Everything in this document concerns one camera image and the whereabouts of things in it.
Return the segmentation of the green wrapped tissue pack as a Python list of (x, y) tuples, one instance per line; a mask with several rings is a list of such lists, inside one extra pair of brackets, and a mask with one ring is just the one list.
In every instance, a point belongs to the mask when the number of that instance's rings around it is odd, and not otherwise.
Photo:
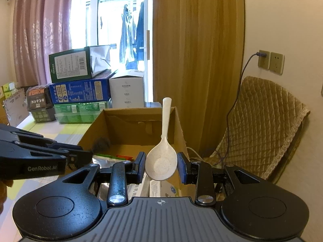
[(93, 123), (99, 114), (109, 107), (109, 102), (56, 104), (55, 118), (60, 124)]

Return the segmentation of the tall white box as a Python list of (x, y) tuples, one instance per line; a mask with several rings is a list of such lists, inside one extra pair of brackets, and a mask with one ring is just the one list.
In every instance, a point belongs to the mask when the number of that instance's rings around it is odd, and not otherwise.
[(109, 79), (112, 108), (144, 108), (144, 72), (136, 69), (116, 71)]

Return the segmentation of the pink curtain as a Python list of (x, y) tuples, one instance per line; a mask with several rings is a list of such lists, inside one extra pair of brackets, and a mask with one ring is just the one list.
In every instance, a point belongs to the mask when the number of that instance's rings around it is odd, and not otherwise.
[(49, 55), (71, 48), (72, 0), (15, 0), (13, 54), (21, 86), (51, 82)]

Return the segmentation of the blue carton box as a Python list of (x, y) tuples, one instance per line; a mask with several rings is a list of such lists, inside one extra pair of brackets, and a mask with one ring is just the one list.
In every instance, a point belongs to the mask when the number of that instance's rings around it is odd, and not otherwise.
[(111, 98), (109, 79), (114, 75), (108, 69), (92, 79), (50, 84), (51, 100), (53, 104), (108, 101)]

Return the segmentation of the wall power socket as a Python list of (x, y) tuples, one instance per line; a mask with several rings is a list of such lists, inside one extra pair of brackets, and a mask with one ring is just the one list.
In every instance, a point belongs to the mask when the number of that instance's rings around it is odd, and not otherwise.
[(258, 55), (258, 67), (269, 70), (270, 56), (269, 51), (259, 50)]

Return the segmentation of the brown cardboard box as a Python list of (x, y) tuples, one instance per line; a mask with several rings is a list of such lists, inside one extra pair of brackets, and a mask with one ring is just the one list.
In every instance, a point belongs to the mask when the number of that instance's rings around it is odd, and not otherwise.
[[(86, 130), (78, 145), (93, 154), (131, 156), (146, 155), (161, 140), (161, 108), (105, 109)], [(189, 160), (186, 142), (176, 107), (171, 108), (168, 142)], [(181, 196), (195, 199), (195, 185), (184, 185), (178, 171), (167, 180), (181, 190)]]

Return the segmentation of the brown curtain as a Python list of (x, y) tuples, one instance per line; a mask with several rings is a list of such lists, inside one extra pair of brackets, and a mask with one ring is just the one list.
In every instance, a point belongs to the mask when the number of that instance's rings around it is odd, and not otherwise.
[(224, 136), (240, 79), (245, 0), (153, 0), (153, 97), (170, 97), (201, 157)]

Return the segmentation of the beige plastic spoon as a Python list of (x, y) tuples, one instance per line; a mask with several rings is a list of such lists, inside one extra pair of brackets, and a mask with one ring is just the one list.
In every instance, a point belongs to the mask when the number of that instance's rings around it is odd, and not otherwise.
[(149, 151), (145, 162), (146, 174), (155, 181), (169, 179), (177, 168), (177, 153), (168, 142), (171, 103), (170, 97), (163, 99), (161, 141)]

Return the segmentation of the silver green foil bag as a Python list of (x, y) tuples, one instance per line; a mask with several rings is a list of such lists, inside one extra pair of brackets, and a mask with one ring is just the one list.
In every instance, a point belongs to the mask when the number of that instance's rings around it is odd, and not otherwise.
[(105, 154), (96, 154), (92, 156), (92, 162), (94, 164), (98, 164), (101, 168), (108, 168), (113, 166), (113, 164), (121, 162), (121, 161), (130, 161), (134, 162), (134, 158), (130, 156), (122, 156), (122, 155), (105, 155)]

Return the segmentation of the checked blue green tablecloth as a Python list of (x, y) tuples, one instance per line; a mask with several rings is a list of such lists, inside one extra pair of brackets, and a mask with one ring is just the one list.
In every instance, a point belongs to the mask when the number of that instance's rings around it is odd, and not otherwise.
[[(61, 143), (77, 144), (89, 126), (89, 124), (61, 125), (57, 121), (35, 123), (25, 120), (18, 125), (18, 128), (41, 134), (46, 138)], [(7, 189), (7, 200), (4, 203), (4, 209), (1, 213), (1, 241), (19, 241), (21, 239), (21, 235), (12, 218), (12, 209), (16, 201), (23, 195), (47, 185), (57, 178), (57, 176), (50, 176), (14, 181), (13, 186)]]

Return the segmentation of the dark green carton box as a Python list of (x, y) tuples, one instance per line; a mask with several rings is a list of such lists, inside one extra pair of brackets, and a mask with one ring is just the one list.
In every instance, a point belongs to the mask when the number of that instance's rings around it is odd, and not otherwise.
[(110, 69), (110, 46), (86, 46), (49, 55), (53, 83), (92, 79)]

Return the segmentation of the white medicine box with barcode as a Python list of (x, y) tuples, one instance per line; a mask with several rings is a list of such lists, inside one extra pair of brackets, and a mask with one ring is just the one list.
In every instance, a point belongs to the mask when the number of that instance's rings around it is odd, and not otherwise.
[(150, 178), (146, 173), (144, 173), (142, 182), (140, 184), (128, 185), (128, 200), (130, 200), (132, 197), (149, 197), (150, 181)]

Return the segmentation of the white paper envelope bag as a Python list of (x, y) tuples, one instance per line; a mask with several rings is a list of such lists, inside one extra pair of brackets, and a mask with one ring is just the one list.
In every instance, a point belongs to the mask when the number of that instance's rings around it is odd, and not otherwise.
[(29, 116), (26, 95), (23, 89), (19, 89), (11, 97), (5, 99), (3, 104), (9, 124), (12, 127), (16, 127)]

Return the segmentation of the black Hongli food container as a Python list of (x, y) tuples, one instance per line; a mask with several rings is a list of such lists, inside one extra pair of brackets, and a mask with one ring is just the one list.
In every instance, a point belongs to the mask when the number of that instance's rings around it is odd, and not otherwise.
[(28, 88), (26, 91), (26, 101), (27, 110), (31, 113), (36, 123), (56, 120), (49, 84)]

